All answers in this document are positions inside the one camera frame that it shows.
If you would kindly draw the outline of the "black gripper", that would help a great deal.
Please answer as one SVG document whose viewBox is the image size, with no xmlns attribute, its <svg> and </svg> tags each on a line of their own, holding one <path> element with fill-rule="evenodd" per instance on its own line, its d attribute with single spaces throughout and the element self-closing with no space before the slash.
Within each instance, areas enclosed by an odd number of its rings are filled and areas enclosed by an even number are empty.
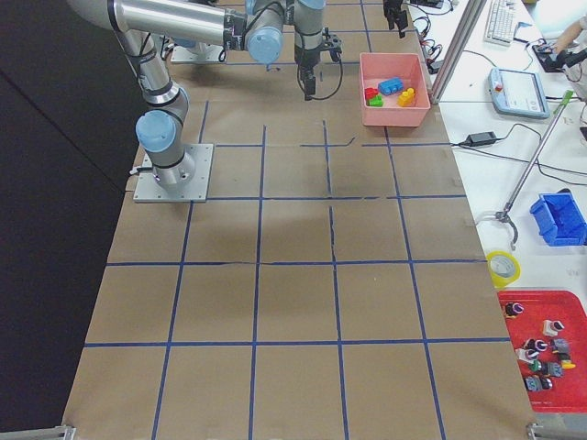
<svg viewBox="0 0 587 440">
<path fill-rule="evenodd" d="M 383 9 L 386 18 L 395 18 L 394 22 L 398 29 L 400 38 L 405 37 L 405 30 L 408 26 L 407 12 L 402 9 L 402 0 L 384 0 Z"/>
<path fill-rule="evenodd" d="M 316 94 L 316 77 L 313 69 L 321 60 L 321 50 L 319 48 L 305 49 L 295 45 L 294 60 L 302 70 L 304 98 L 312 100 Z"/>
</svg>

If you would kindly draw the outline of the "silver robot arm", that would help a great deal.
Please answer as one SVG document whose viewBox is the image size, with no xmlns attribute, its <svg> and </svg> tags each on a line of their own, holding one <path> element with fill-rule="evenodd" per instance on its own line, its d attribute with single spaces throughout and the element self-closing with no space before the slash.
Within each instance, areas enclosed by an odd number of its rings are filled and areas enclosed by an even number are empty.
<svg viewBox="0 0 587 440">
<path fill-rule="evenodd" d="M 320 200 L 337 64 L 322 1 L 72 1 L 113 34 L 146 104 L 134 202 Z"/>
</svg>

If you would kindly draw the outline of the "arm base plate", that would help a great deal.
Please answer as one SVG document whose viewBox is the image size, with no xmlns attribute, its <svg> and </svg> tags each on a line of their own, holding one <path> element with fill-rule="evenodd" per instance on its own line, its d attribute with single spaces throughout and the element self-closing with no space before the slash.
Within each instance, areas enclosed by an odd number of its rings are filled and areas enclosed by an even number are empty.
<svg viewBox="0 0 587 440">
<path fill-rule="evenodd" d="M 180 46 L 178 42 L 171 55 L 172 64 L 212 64 L 220 63 L 221 46 L 196 42 L 192 47 Z"/>
<path fill-rule="evenodd" d="M 183 144 L 183 160 L 169 169 L 152 165 L 147 154 L 137 171 L 136 203 L 204 203 L 207 199 L 214 145 Z"/>
</svg>

